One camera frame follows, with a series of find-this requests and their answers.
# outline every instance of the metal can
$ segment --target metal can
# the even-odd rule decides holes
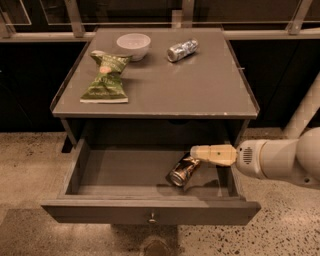
[[[199,43],[197,39],[189,39],[184,43],[179,43],[171,46],[167,50],[168,60],[176,62],[182,58],[194,53],[198,49]]]
[[[199,166],[200,160],[194,159],[190,153],[187,153],[170,172],[170,179],[176,186],[183,187]]]

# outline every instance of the terrazzo floor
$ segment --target terrazzo floor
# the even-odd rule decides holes
[[[142,255],[161,240],[170,255],[320,255],[320,190],[238,173],[261,211],[247,226],[59,224],[41,207],[54,199],[71,165],[65,133],[0,133],[0,255]],[[281,138],[248,129],[243,139]]]

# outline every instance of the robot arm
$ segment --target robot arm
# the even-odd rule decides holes
[[[194,146],[193,158],[230,166],[246,176],[282,180],[320,189],[320,128],[291,140],[247,140],[231,145]]]

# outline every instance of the bowl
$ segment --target bowl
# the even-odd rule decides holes
[[[117,39],[122,54],[132,56],[132,61],[139,61],[147,54],[151,39],[147,35],[131,33]]]

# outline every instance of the black wall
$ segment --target black wall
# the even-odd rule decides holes
[[[320,40],[231,42],[260,106],[251,127],[284,127],[320,72]]]
[[[0,131],[59,131],[50,103],[84,43],[0,44]]]

